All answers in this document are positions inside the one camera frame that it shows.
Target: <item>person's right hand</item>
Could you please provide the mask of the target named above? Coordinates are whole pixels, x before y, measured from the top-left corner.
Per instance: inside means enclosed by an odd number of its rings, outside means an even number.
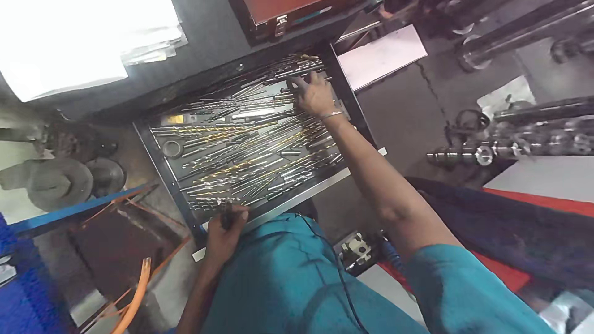
[[[289,78],[287,80],[289,89],[295,89],[293,83],[297,85],[299,106],[316,118],[339,110],[332,101],[330,83],[324,81],[322,76],[316,72],[311,72],[309,77],[311,82],[309,84],[303,78]]]

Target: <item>tool tray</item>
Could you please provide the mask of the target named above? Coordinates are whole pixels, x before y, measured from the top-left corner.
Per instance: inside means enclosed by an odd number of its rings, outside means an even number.
[[[316,70],[321,71],[322,76],[330,77],[329,81],[331,82],[332,88],[334,90],[335,104],[336,104],[337,108],[343,110],[343,112],[348,115],[351,124],[353,126],[355,126],[356,129],[375,148],[377,148],[375,141],[373,139],[373,136],[372,136],[371,132],[369,131],[365,117],[361,111],[361,107],[359,106],[359,103],[355,97],[355,94],[351,90],[351,88],[347,82],[345,74],[340,67],[340,64],[338,62],[338,59],[336,57],[336,54],[334,52],[332,45],[323,43],[320,45],[316,45],[313,48],[307,49],[304,53],[307,55],[310,55],[310,56],[315,55],[315,56],[319,57],[319,59],[321,60],[321,62],[324,65],[324,68],[316,68]],[[199,159],[200,157],[207,156],[210,153],[220,150],[223,147],[231,146],[232,144],[227,142],[225,144],[221,144],[216,147],[205,149],[201,152],[195,153],[195,154],[193,154],[191,156],[187,156],[187,157],[171,158],[171,157],[166,157],[163,154],[163,151],[162,151],[163,145],[168,140],[173,140],[173,139],[180,140],[181,143],[183,144],[183,143],[188,142],[192,139],[195,140],[196,138],[200,138],[200,137],[196,137],[196,136],[190,137],[190,136],[186,136],[186,135],[182,135],[182,136],[179,135],[179,134],[184,133],[184,131],[187,131],[187,133],[190,133],[192,131],[192,130],[182,130],[181,128],[179,129],[179,132],[176,132],[177,133],[176,136],[171,136],[171,137],[162,136],[163,130],[161,130],[161,129],[163,127],[171,127],[171,126],[184,127],[184,126],[188,126],[188,125],[196,125],[196,126],[200,127],[202,125],[216,125],[216,124],[221,124],[221,123],[228,124],[230,122],[240,122],[241,123],[241,120],[232,119],[232,117],[234,115],[237,115],[238,112],[242,112],[242,111],[236,111],[236,112],[224,117],[224,120],[220,119],[220,120],[217,120],[217,121],[214,121],[211,123],[204,122],[204,120],[212,118],[213,115],[212,114],[201,115],[200,113],[203,113],[203,112],[206,113],[206,112],[212,112],[212,111],[200,109],[201,103],[202,103],[202,105],[205,105],[208,103],[208,101],[202,100],[202,102],[199,102],[200,99],[217,100],[217,99],[229,98],[230,96],[233,96],[234,94],[237,94],[238,92],[241,92],[241,90],[244,89],[241,86],[249,87],[250,83],[257,82],[257,81],[254,81],[254,79],[260,78],[259,76],[261,76],[262,72],[267,70],[265,65],[258,64],[258,63],[244,64],[242,62],[241,64],[237,64],[237,66],[238,66],[238,69],[241,69],[241,73],[239,75],[230,76],[229,79],[221,80],[217,85],[210,87],[206,91],[195,92],[192,94],[188,94],[186,96],[177,97],[172,103],[168,103],[168,105],[161,106],[161,108],[156,112],[153,111],[151,113],[151,116],[148,116],[144,119],[140,119],[140,120],[134,122],[134,127],[135,127],[138,135],[140,136],[140,139],[143,142],[144,147],[146,148],[146,150],[148,152],[148,155],[150,156],[151,160],[153,161],[155,168],[157,169],[169,194],[172,196],[174,202],[176,203],[178,209],[180,210],[182,216],[184,217],[186,224],[189,226],[190,230],[192,231],[192,234],[194,235],[194,237],[196,239],[198,248],[201,248],[206,245],[206,232],[205,232],[204,228],[202,227],[202,224],[207,222],[208,219],[216,213],[215,210],[210,209],[215,206],[215,201],[213,200],[213,201],[209,201],[206,204],[199,204],[199,205],[190,204],[189,201],[192,200],[192,197],[190,197],[188,195],[188,192],[192,191],[192,190],[200,189],[200,187],[193,188],[193,189],[186,190],[186,191],[182,191],[182,190],[185,188],[188,188],[188,187],[197,186],[197,185],[203,184],[205,182],[211,182],[211,181],[214,181],[217,179],[222,179],[222,178],[225,178],[228,176],[244,175],[245,173],[249,173],[255,169],[261,168],[262,163],[264,161],[273,162],[273,161],[279,160],[281,158],[281,156],[278,155],[278,153],[275,150],[270,150],[272,152],[272,155],[266,156],[266,157],[262,158],[261,160],[255,160],[255,161],[253,161],[253,163],[245,163],[245,162],[247,162],[248,160],[251,160],[251,159],[255,159],[259,156],[262,157],[269,152],[262,152],[259,155],[253,155],[250,157],[246,157],[245,159],[242,159],[242,160],[235,160],[225,166],[222,166],[218,170],[210,171],[205,174],[194,174],[192,177],[189,177],[189,178],[186,178],[183,180],[179,180],[184,175],[186,175],[188,173],[188,165],[187,164],[190,161]],[[274,80],[272,80],[263,88],[255,91],[257,93],[262,90],[265,90],[266,91],[265,93],[261,93],[261,94],[255,95],[255,96],[249,96],[249,94],[247,94],[247,95],[250,99],[253,99],[256,97],[264,97],[264,96],[267,96],[270,94],[279,94],[280,89],[283,89],[283,88],[287,88],[286,82],[284,80],[280,80],[279,82],[275,82]],[[290,104],[287,104],[284,106],[275,106],[275,107],[270,107],[270,108],[267,107],[267,108],[268,109],[274,108],[274,111],[277,112],[277,111],[285,111],[292,107],[293,107],[293,104],[290,103]],[[230,108],[216,109],[214,112],[219,113],[222,110],[228,110],[228,109],[230,109]],[[295,110],[293,112],[296,114],[300,113],[298,108],[295,108]],[[168,124],[168,122],[169,123],[175,122],[176,119],[178,121],[180,121],[181,117],[184,117],[183,124]],[[274,127],[280,126],[279,124],[283,124],[284,122],[290,121],[291,119],[296,119],[296,118],[304,119],[305,117],[307,117],[305,114],[300,114],[298,116],[292,115],[290,117],[278,120],[277,121],[278,124],[269,125],[264,128],[259,128],[258,130],[252,130],[250,133],[254,134],[255,131],[258,131],[260,133],[260,136],[263,136],[263,135],[265,135],[265,133],[270,131],[270,129],[274,129]],[[273,146],[276,143],[278,143],[279,141],[282,141],[283,139],[286,139],[287,137],[290,137],[292,134],[295,134],[297,131],[300,131],[300,130],[301,129],[298,128],[298,129],[294,129],[292,131],[288,131],[285,134],[285,137],[281,138],[280,140],[277,140],[274,142],[264,142],[261,144],[261,148],[265,149],[265,150],[270,149],[270,148],[273,149],[274,148]],[[319,133],[321,133],[322,131],[323,130],[319,130],[317,132],[311,133],[310,135],[312,135],[312,136],[319,135]],[[204,137],[204,136],[209,136],[211,134],[213,134],[213,133],[206,132],[206,133],[202,133],[201,136]],[[346,168],[346,164],[345,164],[344,160],[341,160],[341,158],[338,156],[338,154],[339,154],[338,149],[336,148],[336,146],[332,146],[333,143],[334,142],[330,140],[330,141],[323,143],[322,145],[317,146],[317,147],[302,146],[298,149],[301,151],[301,154],[299,156],[282,157],[283,160],[281,162],[279,162],[277,165],[272,165],[271,167],[268,167],[269,170],[274,170],[274,169],[279,168],[282,164],[288,165],[292,162],[293,162],[293,164],[295,164],[296,163],[295,161],[297,161],[299,159],[301,159],[301,161],[303,161],[304,159],[307,159],[306,156],[309,156],[309,157],[315,156],[316,159],[320,159],[320,160],[327,158],[326,160],[323,160],[319,164],[315,165],[316,169],[313,170],[313,172],[312,172],[313,175],[310,175],[310,178],[303,180],[303,182],[301,182],[301,183],[297,182],[296,184],[293,184],[293,185],[289,184],[286,187],[280,187],[281,190],[285,189],[285,191],[280,194],[276,194],[276,196],[271,198],[270,200],[263,200],[258,203],[254,203],[253,205],[250,205],[250,207],[251,207],[250,216],[249,216],[249,221],[248,221],[248,224],[247,224],[245,230],[249,231],[249,230],[256,228],[257,226],[261,225],[262,223],[265,223],[268,220],[274,218],[275,216],[289,210],[290,208],[296,206],[297,204],[303,202],[304,200],[313,197],[317,193],[323,191],[324,189],[328,188],[329,186],[337,183],[341,179],[350,175],[350,172]],[[192,148],[184,149],[184,153],[191,152],[192,149],[197,149],[199,147],[205,147],[206,145],[208,145],[208,143],[202,144],[199,146],[195,146]],[[241,163],[245,163],[245,164],[238,166],[238,168],[234,167]],[[259,165],[257,165],[256,167],[253,167],[252,170],[247,168],[250,165],[256,165],[258,163],[259,163]],[[245,169],[245,172],[244,172],[244,174],[241,174],[240,171],[243,169]],[[279,171],[279,174],[286,173],[287,171],[290,171],[290,169],[291,168],[282,169],[281,171]],[[223,193],[223,194],[216,193],[217,191],[228,190],[229,187],[234,186],[234,183],[244,181],[244,180],[236,179],[236,180],[234,180],[233,183],[230,183],[230,184],[227,184],[227,185],[224,185],[221,187],[214,187],[212,189],[203,190],[203,191],[200,191],[200,192],[197,192],[194,194],[214,193],[214,194],[210,194],[210,195],[208,195],[208,194],[203,195],[203,197],[201,197],[201,198],[237,198],[238,200],[232,200],[232,201],[237,204],[242,204],[242,203],[245,204],[245,203],[252,201],[254,199],[252,197],[246,197],[244,195],[247,191],[237,194],[237,195],[232,195],[232,192],[234,192],[238,189],[238,188],[235,188],[235,189],[231,189],[230,192],[227,192],[227,193]],[[269,191],[268,188],[274,187],[275,185],[279,185],[282,183],[284,183],[284,179],[281,177],[277,177],[274,180],[274,182],[268,184],[266,186],[266,189],[263,189],[262,192],[258,193],[256,197],[262,197],[262,196],[271,194],[272,191]]]

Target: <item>teal sleeve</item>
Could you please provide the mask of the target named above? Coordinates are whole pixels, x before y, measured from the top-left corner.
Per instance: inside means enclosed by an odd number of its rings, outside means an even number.
[[[406,278],[432,334],[554,334],[462,247],[433,245],[420,249],[406,266]]]

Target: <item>person's left hand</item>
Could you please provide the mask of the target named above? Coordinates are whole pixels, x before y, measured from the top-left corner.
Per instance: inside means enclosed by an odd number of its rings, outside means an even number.
[[[218,272],[235,252],[241,230],[248,221],[248,210],[249,207],[246,206],[233,206],[235,220],[228,231],[223,228],[220,215],[216,215],[208,223],[204,264],[210,269]]]

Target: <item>metal latch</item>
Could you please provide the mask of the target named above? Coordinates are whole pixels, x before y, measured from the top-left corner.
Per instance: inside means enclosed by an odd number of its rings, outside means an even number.
[[[287,29],[287,15],[279,16],[276,18],[276,28],[274,29],[274,36],[279,37],[285,34]]]

